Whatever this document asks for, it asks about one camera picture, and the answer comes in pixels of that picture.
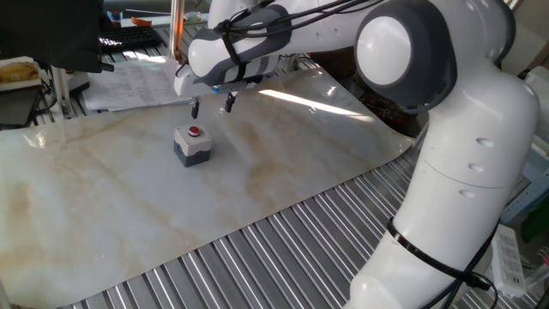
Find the black monitor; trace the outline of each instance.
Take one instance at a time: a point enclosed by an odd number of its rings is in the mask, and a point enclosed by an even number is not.
[[[98,0],[1,0],[0,50],[66,70],[100,73]]]

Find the white mat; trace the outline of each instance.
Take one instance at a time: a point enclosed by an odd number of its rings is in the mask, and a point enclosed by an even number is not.
[[[0,278],[10,300],[51,308],[85,299],[411,143],[322,70],[268,80],[231,114],[224,104],[202,100],[198,121],[214,147],[190,168],[172,150],[190,106],[0,132]]]

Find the wire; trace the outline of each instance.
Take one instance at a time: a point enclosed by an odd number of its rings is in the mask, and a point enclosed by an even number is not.
[[[379,1],[377,1],[376,3],[373,3],[372,5],[376,5],[376,4],[381,3],[381,2],[383,2],[383,1],[384,1],[384,0],[379,0]],[[363,10],[363,9],[369,9],[372,5],[365,6],[364,8],[360,8],[360,9],[352,9],[352,10],[350,10],[350,11],[340,12],[340,13],[337,13],[337,14],[351,14],[351,13],[360,12],[360,11]]]
[[[334,14],[338,14],[338,13],[344,11],[345,9],[350,9],[352,7],[355,7],[357,5],[360,5],[362,3],[367,3],[367,2],[370,2],[370,1],[371,0],[354,0],[354,1],[352,1],[352,0],[341,0],[341,1],[338,1],[338,2],[335,2],[335,3],[326,4],[324,6],[321,6],[321,7],[315,8],[315,9],[310,9],[308,11],[304,11],[304,12],[301,12],[301,13],[281,17],[280,19],[272,21],[267,25],[262,24],[262,25],[249,26],[249,27],[231,27],[231,25],[229,25],[229,28],[226,30],[226,33],[234,35],[234,36],[238,36],[238,37],[243,37],[243,38],[264,38],[264,37],[284,33],[284,32],[287,32],[287,31],[292,31],[292,30],[296,30],[296,29],[308,26],[311,23],[320,21],[320,20],[322,20],[324,18],[327,18],[327,17],[330,17]],[[376,4],[378,4],[382,1],[384,1],[384,0],[380,0],[376,3],[366,5],[366,6],[364,6],[364,8],[361,8],[361,9],[368,9],[368,8],[374,6],[374,5],[376,5]],[[307,21],[303,21],[303,22],[301,22],[297,25],[293,25],[291,27],[286,27],[284,29],[279,29],[279,30],[276,30],[276,31],[273,31],[273,32],[269,32],[269,33],[243,33],[243,31],[263,30],[267,27],[274,26],[274,25],[276,25],[278,23],[281,23],[283,21],[286,21],[286,20],[290,21],[290,20],[305,16],[305,15],[310,15],[310,14],[314,14],[314,13],[321,13],[322,10],[324,10],[325,7],[328,6],[328,5],[330,5],[332,7],[340,5],[340,7],[336,8],[336,9],[332,9],[328,12],[324,12],[319,16],[313,17],[313,18],[311,18]]]
[[[328,3],[328,4],[324,4],[322,6],[319,6],[319,7],[316,7],[314,9],[307,9],[303,12],[300,12],[300,13],[295,13],[295,14],[290,14],[290,15],[286,15],[286,16],[282,16],[278,19],[275,19],[274,21],[271,21],[270,23],[268,24],[259,24],[259,25],[255,25],[255,26],[246,26],[246,27],[232,27],[232,31],[251,31],[251,30],[263,30],[267,27],[271,27],[271,26],[274,26],[276,24],[279,24],[279,23],[282,23],[284,21],[291,21],[291,20],[294,20],[294,19],[297,19],[297,18],[301,18],[301,17],[305,17],[307,15],[311,15],[311,14],[315,14],[315,13],[322,13],[325,9],[331,9],[335,6],[338,6],[338,5],[342,5],[344,3],[349,3],[349,2],[354,2],[354,1],[362,1],[364,2],[363,0],[338,0],[338,1],[334,1],[332,3]]]
[[[497,230],[498,230],[498,225],[496,225],[494,227],[494,229],[492,230],[492,233],[490,234],[488,239],[484,242],[484,244],[482,244],[480,249],[474,255],[473,259],[467,265],[467,267],[465,268],[465,270],[463,272],[468,273],[468,272],[472,271],[473,268],[479,263],[480,259],[484,256],[484,254],[486,253],[486,250],[488,250],[488,247],[492,243],[492,239],[494,238],[494,235],[496,234]],[[446,295],[448,295],[449,293],[452,293],[452,295],[451,295],[452,298],[446,299],[446,301],[444,302],[444,305],[443,305],[443,308],[445,308],[444,306],[446,306],[446,305],[448,305],[448,307],[449,307],[449,305],[452,303],[452,300],[454,299],[454,297],[457,294],[457,291],[459,290],[461,285],[462,285],[462,282],[460,282],[459,280],[454,280],[443,292],[441,292],[439,295],[437,295],[437,297],[435,297],[433,300],[428,302],[426,305],[422,306],[421,309],[429,309],[429,308],[435,306],[440,300],[442,300],[444,297],[446,297]]]

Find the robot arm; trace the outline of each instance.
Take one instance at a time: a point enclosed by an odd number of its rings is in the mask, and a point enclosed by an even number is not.
[[[234,26],[246,29],[326,4],[275,1]],[[209,86],[269,73],[280,54],[355,45],[359,72],[370,87],[406,111],[428,111],[430,128],[407,196],[392,228],[353,279],[346,306],[419,308],[455,278],[418,258],[402,240],[448,268],[466,269],[497,224],[522,170],[539,103],[528,86],[494,65],[514,38],[512,14],[501,0],[359,5],[308,27],[282,31],[320,13],[247,31],[275,33],[268,37],[229,35],[233,55],[214,30],[199,33],[190,45],[190,65],[180,68],[184,75],[178,79],[188,76],[211,91]],[[236,65],[234,55],[247,65]]]

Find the red button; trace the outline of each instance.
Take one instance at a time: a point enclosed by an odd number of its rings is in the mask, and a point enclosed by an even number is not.
[[[193,137],[196,137],[196,136],[199,136],[200,135],[200,128],[197,127],[197,126],[191,126],[189,128],[189,135],[190,136],[193,136]]]

